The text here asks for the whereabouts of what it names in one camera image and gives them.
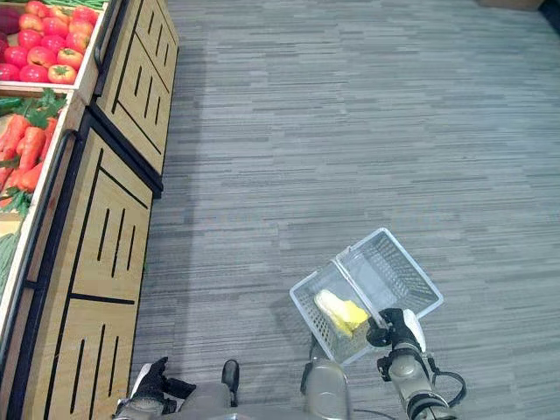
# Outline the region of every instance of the green vegetable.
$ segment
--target green vegetable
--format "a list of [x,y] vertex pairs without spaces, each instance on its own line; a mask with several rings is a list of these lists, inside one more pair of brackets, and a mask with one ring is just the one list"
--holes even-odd
[[14,114],[24,116],[33,127],[46,129],[48,118],[58,116],[59,111],[67,104],[65,96],[57,98],[54,91],[47,87],[39,99],[27,98],[22,104],[13,109]]
[[4,293],[18,241],[19,229],[15,234],[5,234],[0,238],[0,297]]
[[43,0],[43,3],[49,6],[87,6],[100,11],[103,9],[103,4],[107,1],[108,0]]
[[0,197],[0,201],[11,197],[11,202],[6,204],[4,207],[0,207],[0,212],[9,213],[12,210],[16,210],[18,214],[25,217],[29,212],[29,206],[32,203],[32,196],[33,194],[21,191],[16,186],[11,186],[5,191],[5,194]]
[[0,98],[0,116],[13,112],[21,103],[21,98]]

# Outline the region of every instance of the tomato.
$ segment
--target tomato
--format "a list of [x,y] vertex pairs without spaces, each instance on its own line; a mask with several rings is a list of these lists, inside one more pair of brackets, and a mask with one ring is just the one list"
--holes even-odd
[[43,21],[39,16],[25,13],[19,17],[19,29],[33,29],[37,32],[42,32],[44,29]]
[[45,35],[58,35],[64,38],[68,34],[68,25],[57,17],[46,17],[43,19],[45,24]]
[[53,53],[58,54],[59,51],[66,45],[66,41],[58,35],[46,35],[43,39],[41,39],[41,45],[48,48]]
[[49,68],[56,63],[56,54],[43,46],[34,46],[27,53],[27,64]]
[[87,20],[79,20],[75,19],[70,22],[68,26],[69,32],[81,32],[85,33],[89,37],[91,37],[91,33],[94,31],[94,26],[90,24]]
[[28,50],[32,49],[34,46],[41,45],[41,34],[33,29],[23,29],[17,35],[17,43],[20,44],[23,48],[27,48]]
[[70,32],[66,37],[66,46],[78,53],[84,53],[88,48],[89,36],[81,32]]
[[56,57],[57,63],[66,64],[76,71],[80,70],[82,60],[84,60],[83,54],[71,50],[70,48],[63,48],[59,51],[59,55]]
[[49,8],[41,2],[32,0],[25,5],[25,13],[31,13],[32,15],[39,16],[40,18],[46,18],[49,16]]
[[95,10],[90,9],[86,6],[76,6],[72,12],[72,18],[74,20],[87,20],[91,25],[95,26],[97,21],[97,13]]
[[34,81],[37,83],[47,83],[49,78],[46,68],[29,64],[19,71],[19,79],[21,81]]
[[3,57],[6,59],[6,63],[21,68],[27,64],[27,49],[20,45],[9,46],[6,48],[6,51],[3,52]]
[[18,81],[19,69],[13,64],[0,64],[0,81]]
[[49,17],[50,18],[58,18],[67,25],[70,23],[70,15],[71,14],[72,14],[72,12],[69,9],[64,9],[62,7],[59,7],[59,6],[53,6],[49,10]]
[[49,67],[48,78],[51,83],[72,85],[76,80],[76,75],[77,73],[73,68],[64,64]]

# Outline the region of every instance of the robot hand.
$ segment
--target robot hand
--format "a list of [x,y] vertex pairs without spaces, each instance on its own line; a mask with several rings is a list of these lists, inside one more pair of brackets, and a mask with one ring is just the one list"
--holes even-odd
[[[381,311],[380,315],[387,328],[379,327],[371,318],[367,341],[375,347],[391,345],[391,352],[377,361],[377,368],[385,382],[394,383],[408,419],[457,419],[451,407],[466,395],[463,378],[452,372],[441,372],[433,357],[429,356],[428,363],[434,373],[430,382],[423,357],[426,350],[424,333],[414,312],[389,308]],[[450,403],[434,389],[438,375],[449,375],[462,384],[461,391]]]

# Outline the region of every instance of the yellow food package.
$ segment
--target yellow food package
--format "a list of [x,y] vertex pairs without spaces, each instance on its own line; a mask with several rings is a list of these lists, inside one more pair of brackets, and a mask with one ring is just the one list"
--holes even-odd
[[341,300],[334,293],[323,289],[313,299],[315,305],[332,321],[332,323],[347,337],[352,337],[353,331],[369,315],[351,300]]

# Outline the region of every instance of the orange carrot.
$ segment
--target orange carrot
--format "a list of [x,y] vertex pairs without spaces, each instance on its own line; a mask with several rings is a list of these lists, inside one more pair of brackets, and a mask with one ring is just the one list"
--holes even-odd
[[56,129],[56,124],[59,120],[56,118],[49,117],[48,118],[48,125],[45,129],[45,145],[43,146],[43,150],[41,151],[41,156],[38,160],[43,162],[46,158],[46,153],[49,151],[49,146],[51,145],[51,140],[53,140],[54,130]]
[[0,137],[0,151],[4,151],[8,147],[15,151],[18,147],[19,139],[24,136],[25,130],[29,126],[29,121],[24,116],[14,115],[10,122],[8,122],[8,128]]
[[0,200],[0,208],[8,206],[10,203],[11,203],[11,197],[8,197],[7,199],[2,199]]
[[21,141],[24,142],[24,148],[19,159],[19,169],[27,172],[37,163],[43,150],[45,131],[39,127],[28,127]]
[[22,177],[24,172],[20,169],[12,171],[8,179],[6,179],[6,184],[3,186],[6,190],[11,186],[18,186],[19,179]]
[[39,175],[41,174],[41,170],[43,169],[43,162],[36,164],[33,169],[24,173],[24,175],[19,180],[17,188],[22,191],[27,191],[28,193],[32,193],[35,191],[35,187],[39,181]]
[[[0,151],[0,161],[12,159],[15,156],[15,153],[16,152],[14,150]],[[4,184],[12,171],[12,168],[0,168],[0,190],[4,188]]]

